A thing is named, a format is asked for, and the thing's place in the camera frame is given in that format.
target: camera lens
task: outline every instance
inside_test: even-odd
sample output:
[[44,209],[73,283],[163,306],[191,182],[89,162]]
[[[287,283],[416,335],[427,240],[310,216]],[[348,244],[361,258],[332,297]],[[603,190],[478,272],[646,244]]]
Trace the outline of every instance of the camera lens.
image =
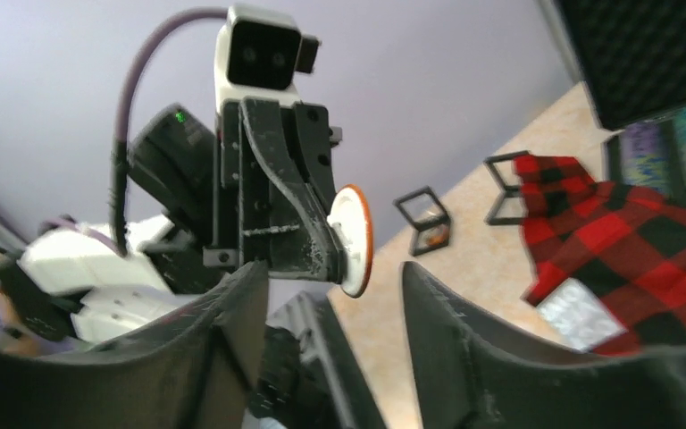
[[285,66],[285,55],[277,52],[272,56],[272,65],[281,68]]
[[256,51],[252,47],[243,49],[243,61],[249,64],[256,62]]

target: wooden table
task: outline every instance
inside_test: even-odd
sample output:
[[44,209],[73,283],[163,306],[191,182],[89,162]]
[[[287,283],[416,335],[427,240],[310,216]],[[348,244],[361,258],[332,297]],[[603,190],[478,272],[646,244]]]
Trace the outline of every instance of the wooden table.
[[[577,156],[601,179],[601,144],[609,135],[596,125],[580,84],[497,154],[529,150],[536,155]],[[489,227],[484,222],[498,193],[484,166],[466,176],[441,199],[454,218],[451,246],[419,257],[418,262],[466,299],[527,331],[559,341],[520,300],[532,273],[518,227]],[[394,429],[422,427],[400,294],[401,263],[412,259],[411,234],[404,229],[378,251],[369,288],[361,298],[350,299],[339,289],[329,294],[385,421]]]

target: white wall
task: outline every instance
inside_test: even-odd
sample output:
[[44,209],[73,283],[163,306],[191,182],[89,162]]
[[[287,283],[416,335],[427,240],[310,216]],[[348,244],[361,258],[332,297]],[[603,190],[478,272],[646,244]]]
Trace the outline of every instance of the white wall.
[[[384,243],[404,226],[394,198],[448,190],[572,86],[535,0],[259,0],[323,41],[310,102],[344,127],[339,185],[368,193]],[[0,0],[0,202],[32,233],[49,216],[107,216],[113,109],[142,40],[207,2]],[[213,122],[216,23],[184,29],[149,68],[137,131],[179,101]],[[130,218],[152,215],[142,192]]]

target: red and black checkered cloth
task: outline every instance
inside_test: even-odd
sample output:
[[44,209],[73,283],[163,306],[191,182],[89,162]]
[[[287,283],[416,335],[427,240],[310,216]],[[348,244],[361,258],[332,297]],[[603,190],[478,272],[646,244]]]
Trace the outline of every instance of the red and black checkered cloth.
[[538,275],[534,306],[562,282],[582,282],[627,332],[594,353],[686,345],[686,208],[652,189],[596,183],[573,157],[514,160],[528,214],[522,233]]

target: white disc with orange rim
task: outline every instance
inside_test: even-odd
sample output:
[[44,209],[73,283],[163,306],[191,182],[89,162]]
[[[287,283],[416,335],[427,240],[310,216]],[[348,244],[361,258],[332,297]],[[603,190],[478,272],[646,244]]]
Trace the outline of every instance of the white disc with orange rim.
[[369,283],[374,257],[372,216],[362,190],[344,186],[332,200],[327,223],[346,251],[346,275],[340,288],[349,297],[359,298]]

